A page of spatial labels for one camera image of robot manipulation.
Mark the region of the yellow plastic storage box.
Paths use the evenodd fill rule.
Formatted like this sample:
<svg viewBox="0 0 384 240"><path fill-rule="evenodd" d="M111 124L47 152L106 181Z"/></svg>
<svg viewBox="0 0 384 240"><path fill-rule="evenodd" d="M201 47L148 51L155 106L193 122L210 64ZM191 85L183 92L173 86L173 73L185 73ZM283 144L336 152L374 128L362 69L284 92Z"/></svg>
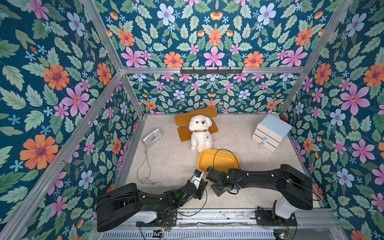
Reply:
<svg viewBox="0 0 384 240"><path fill-rule="evenodd" d="M205 173L208 167L227 173L229 169L239 169L238 163L239 157L236 154L223 150L207 149L200 154L198 168Z"/></svg>

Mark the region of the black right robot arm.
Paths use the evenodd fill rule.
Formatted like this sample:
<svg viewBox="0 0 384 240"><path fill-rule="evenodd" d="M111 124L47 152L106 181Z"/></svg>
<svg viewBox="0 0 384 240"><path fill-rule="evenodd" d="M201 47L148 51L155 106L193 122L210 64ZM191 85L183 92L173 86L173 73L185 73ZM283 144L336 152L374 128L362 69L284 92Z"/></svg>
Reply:
<svg viewBox="0 0 384 240"><path fill-rule="evenodd" d="M274 205L276 216L288 219L296 210L313 209L313 181L290 165L282 164L270 171L244 171L228 169L222 172L207 168L207 180L219 197L225 192L246 188L269 189L280 192L282 197Z"/></svg>

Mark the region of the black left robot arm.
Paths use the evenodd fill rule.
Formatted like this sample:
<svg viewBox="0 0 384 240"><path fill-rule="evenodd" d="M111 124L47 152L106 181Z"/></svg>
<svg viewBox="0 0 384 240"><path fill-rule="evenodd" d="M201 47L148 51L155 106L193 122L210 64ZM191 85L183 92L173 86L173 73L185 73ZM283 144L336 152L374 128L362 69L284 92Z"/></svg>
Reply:
<svg viewBox="0 0 384 240"><path fill-rule="evenodd" d="M139 212L154 212L157 216L174 213L191 199L201 200L207 184L204 180L188 181L162 194L145 193L137 184L127 184L97 199L97 231L112 230Z"/></svg>

